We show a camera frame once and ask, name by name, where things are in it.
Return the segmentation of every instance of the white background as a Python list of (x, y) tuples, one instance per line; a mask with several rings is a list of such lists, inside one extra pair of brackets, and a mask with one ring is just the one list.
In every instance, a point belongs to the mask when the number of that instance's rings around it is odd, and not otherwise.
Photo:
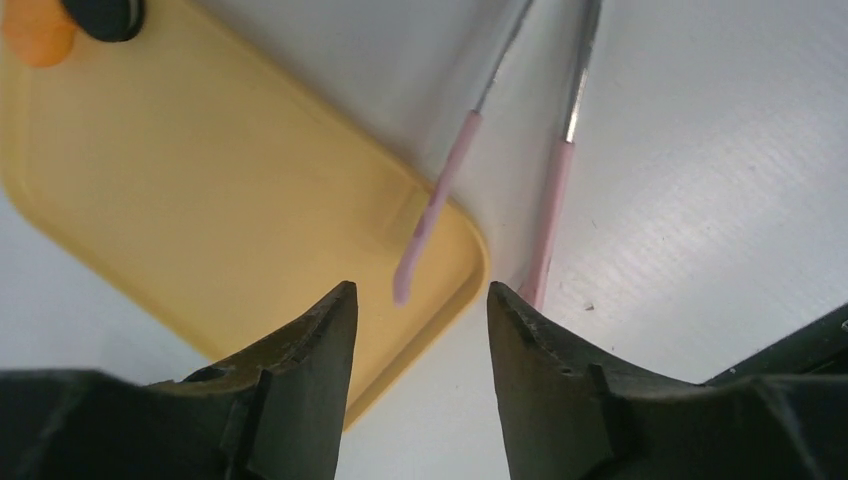
[[(519, 7), (203, 3), (431, 178)], [(513, 286), (579, 8), (536, 1), (456, 188)], [(842, 0), (607, 0), (545, 313), (701, 381), (848, 300), (845, 45)], [(0, 198), (0, 367), (205, 362)], [(482, 299), (344, 436), (337, 476), (508, 478)]]

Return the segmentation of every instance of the pink wire insulation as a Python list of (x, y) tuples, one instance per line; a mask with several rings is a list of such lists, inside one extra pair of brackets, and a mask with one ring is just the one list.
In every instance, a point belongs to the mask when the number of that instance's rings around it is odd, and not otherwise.
[(439, 219), (439, 214), (442, 212), (445, 203), (450, 196), (451, 185), (454, 177), (459, 171), (468, 149), (471, 147), (471, 142), (474, 140), (474, 135), (480, 128), (480, 123), (483, 117), (476, 111), (468, 112), (465, 117), (465, 122), (462, 124), (462, 129), (451, 147), (448, 154), (445, 166), (439, 174), (439, 179), (436, 182), (436, 188), (430, 196), (430, 202), (421, 218), (418, 219), (418, 225), (415, 227), (415, 232), (412, 234), (412, 239), (406, 246), (403, 256), (395, 270), (394, 280), (392, 282), (393, 297), (395, 305), (406, 305), (409, 301), (410, 288), (412, 286), (412, 276), (415, 273), (415, 267), (418, 264), (418, 259), (424, 252), (424, 247), (427, 245), (427, 240), (433, 234), (436, 227), (436, 222)]
[(551, 268), (551, 257), (554, 251), (556, 227), (562, 212), (562, 201), (565, 196), (565, 187), (568, 183), (568, 174), (571, 170), (571, 159), (573, 157), (574, 144), (559, 141), (548, 171), (548, 181), (542, 200), (542, 216), (539, 219), (533, 258), (530, 261), (530, 271), (527, 273), (527, 278), (521, 288), (518, 289), (521, 298), (538, 311), (542, 310), (542, 305), (545, 302), (545, 290), (547, 289), (548, 271)]

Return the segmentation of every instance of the yellow plastic container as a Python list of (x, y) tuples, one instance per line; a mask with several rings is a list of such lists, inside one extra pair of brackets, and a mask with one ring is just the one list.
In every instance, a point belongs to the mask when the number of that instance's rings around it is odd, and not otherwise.
[(0, 173), (17, 208), (210, 359), (360, 295), (349, 425), (468, 306), (484, 242), (455, 205), (397, 309), (430, 186), (187, 0), (122, 44), (0, 65)]

